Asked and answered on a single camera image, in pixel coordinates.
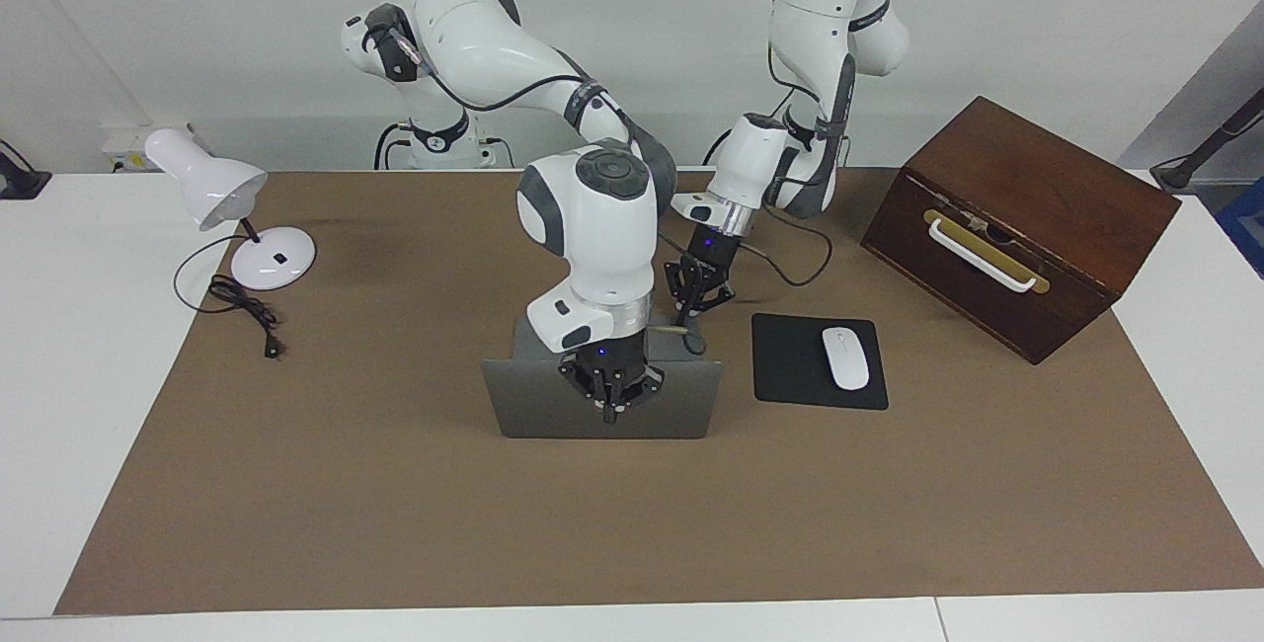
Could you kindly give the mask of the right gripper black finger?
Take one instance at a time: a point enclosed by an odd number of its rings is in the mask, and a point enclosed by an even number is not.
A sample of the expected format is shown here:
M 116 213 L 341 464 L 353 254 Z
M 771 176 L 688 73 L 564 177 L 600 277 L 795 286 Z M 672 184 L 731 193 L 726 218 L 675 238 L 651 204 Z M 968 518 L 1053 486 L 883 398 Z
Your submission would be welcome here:
M 645 370 L 636 377 L 616 370 L 612 377 L 612 421 L 617 422 L 619 415 L 659 394 L 664 380 L 662 370 Z
M 600 370 L 592 373 L 576 363 L 560 363 L 559 373 L 579 394 L 597 407 L 605 423 L 613 423 L 613 407 L 605 402 L 608 401 L 608 391 L 605 391 L 605 380 L 600 377 Z

